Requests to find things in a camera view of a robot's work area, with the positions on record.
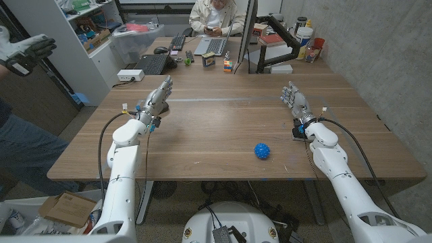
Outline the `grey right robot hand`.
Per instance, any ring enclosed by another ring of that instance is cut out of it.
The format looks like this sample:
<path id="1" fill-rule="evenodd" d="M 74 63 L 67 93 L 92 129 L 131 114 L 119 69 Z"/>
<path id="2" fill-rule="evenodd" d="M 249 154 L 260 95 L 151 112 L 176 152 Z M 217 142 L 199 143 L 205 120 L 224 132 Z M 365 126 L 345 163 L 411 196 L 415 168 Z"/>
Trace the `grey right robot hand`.
<path id="1" fill-rule="evenodd" d="M 307 124 L 316 119 L 305 96 L 299 91 L 293 82 L 283 87 L 280 99 L 290 108 L 292 115 L 299 119 L 301 124 Z"/>

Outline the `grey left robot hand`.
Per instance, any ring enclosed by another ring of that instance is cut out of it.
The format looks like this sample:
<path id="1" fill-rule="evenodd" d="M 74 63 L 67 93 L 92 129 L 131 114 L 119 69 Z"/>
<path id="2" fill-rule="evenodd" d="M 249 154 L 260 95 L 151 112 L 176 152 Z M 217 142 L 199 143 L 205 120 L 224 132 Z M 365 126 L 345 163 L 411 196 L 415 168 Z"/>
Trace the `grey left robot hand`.
<path id="1" fill-rule="evenodd" d="M 169 105 L 166 99 L 171 94 L 173 80 L 167 76 L 161 85 L 152 91 L 144 100 L 144 105 L 140 107 L 136 114 L 136 119 L 145 125 L 149 125 L 152 117 L 168 110 Z"/>

